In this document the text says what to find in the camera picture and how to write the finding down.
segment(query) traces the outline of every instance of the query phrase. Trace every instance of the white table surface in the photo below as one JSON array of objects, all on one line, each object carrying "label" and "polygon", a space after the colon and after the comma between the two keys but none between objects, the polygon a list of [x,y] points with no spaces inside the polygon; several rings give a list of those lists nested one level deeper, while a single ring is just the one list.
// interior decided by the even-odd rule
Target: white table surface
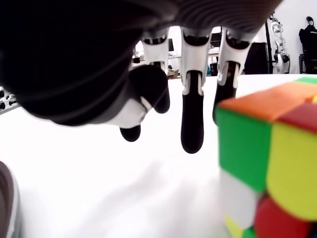
[{"label": "white table surface", "polygon": [[[299,75],[241,76],[237,96]],[[204,86],[205,141],[181,147],[182,90],[170,80],[171,106],[150,112],[137,142],[119,128],[58,126],[22,108],[0,116],[0,160],[20,186],[23,238],[226,238],[218,197],[216,78]]]}]

